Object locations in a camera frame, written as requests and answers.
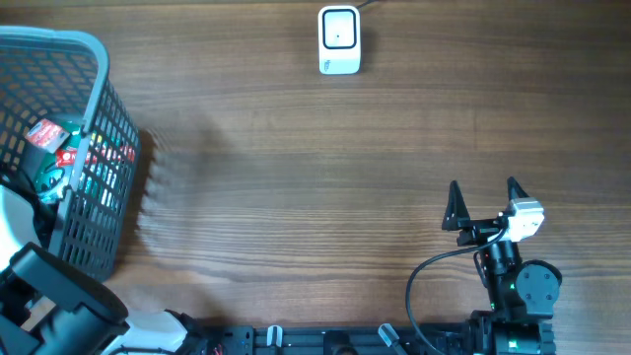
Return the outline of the red Nescafe stick sachet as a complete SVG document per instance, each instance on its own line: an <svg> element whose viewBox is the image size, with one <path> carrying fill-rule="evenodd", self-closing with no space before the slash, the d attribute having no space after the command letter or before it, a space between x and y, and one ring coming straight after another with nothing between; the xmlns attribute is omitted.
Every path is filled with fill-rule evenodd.
<svg viewBox="0 0 631 355"><path fill-rule="evenodd" d="M114 148L103 147L100 154L108 160L114 160L115 162L122 162L123 160L133 163L135 161L136 152L133 147L123 145L116 150ZM76 148L68 148L65 150L58 150L55 152L54 166L56 168L73 166L77 157Z"/></svg>

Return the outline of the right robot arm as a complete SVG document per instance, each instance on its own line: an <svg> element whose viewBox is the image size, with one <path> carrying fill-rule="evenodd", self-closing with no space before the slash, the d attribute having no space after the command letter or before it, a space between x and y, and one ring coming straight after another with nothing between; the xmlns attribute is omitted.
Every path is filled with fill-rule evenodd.
<svg viewBox="0 0 631 355"><path fill-rule="evenodd" d="M497 216L473 220L458 183L450 183L442 229L458 231L456 243L474 248L474 265L491 310L474 311L464 323L454 354L553 354L551 325L562 274L542 260L524 261L519 243L544 221L541 203L517 180L507 180L508 205Z"/></svg>

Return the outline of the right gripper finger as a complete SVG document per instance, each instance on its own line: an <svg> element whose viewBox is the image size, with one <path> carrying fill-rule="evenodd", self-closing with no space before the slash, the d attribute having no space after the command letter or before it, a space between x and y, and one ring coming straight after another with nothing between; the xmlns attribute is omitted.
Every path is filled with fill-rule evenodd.
<svg viewBox="0 0 631 355"><path fill-rule="evenodd" d="M519 182L514 177L507 179L508 198L510 200L528 198L528 194L523 190Z"/></svg>
<svg viewBox="0 0 631 355"><path fill-rule="evenodd" d="M458 231L470 227L470 216L456 180L450 183L448 204L444 214L442 229Z"/></svg>

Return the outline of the green gloves package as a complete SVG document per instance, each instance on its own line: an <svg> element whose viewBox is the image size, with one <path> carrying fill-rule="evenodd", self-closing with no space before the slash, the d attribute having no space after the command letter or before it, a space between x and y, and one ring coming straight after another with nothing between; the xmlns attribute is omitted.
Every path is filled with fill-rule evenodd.
<svg viewBox="0 0 631 355"><path fill-rule="evenodd" d="M71 134L56 151L65 150L70 147L76 148L78 151L79 144L81 143L80 134L82 132L81 117L78 114L61 114L54 115L50 120L62 126ZM114 143L118 150L123 145L126 145L121 139L114 139ZM109 146L104 137L96 132L93 132L91 135L90 146L95 148L98 152L100 152L103 147L114 148L113 146ZM44 154L41 164L35 173L35 191L39 199L48 205L56 205L64 198L64 190L70 184L70 178L74 175L74 165L62 168L56 168L54 166L55 152ZM124 160L118 163L113 161L113 167L110 169L104 163L100 163L97 157L93 157L91 152L88 152L84 167L88 168L95 177L87 177L84 173L81 173L78 188L88 192L95 198L101 198L105 201L103 193L100 192L100 189L97 187L96 178L104 178L105 184L114 188L117 181L117 174L113 171L118 170L123 163Z"/></svg>

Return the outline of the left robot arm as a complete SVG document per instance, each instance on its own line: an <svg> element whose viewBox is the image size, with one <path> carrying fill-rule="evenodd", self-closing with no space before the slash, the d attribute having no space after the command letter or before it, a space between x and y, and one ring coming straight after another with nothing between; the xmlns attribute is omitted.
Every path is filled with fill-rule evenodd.
<svg viewBox="0 0 631 355"><path fill-rule="evenodd" d="M191 317L131 313L102 283L46 251L42 206L12 171L1 174L1 351L4 354L206 354Z"/></svg>

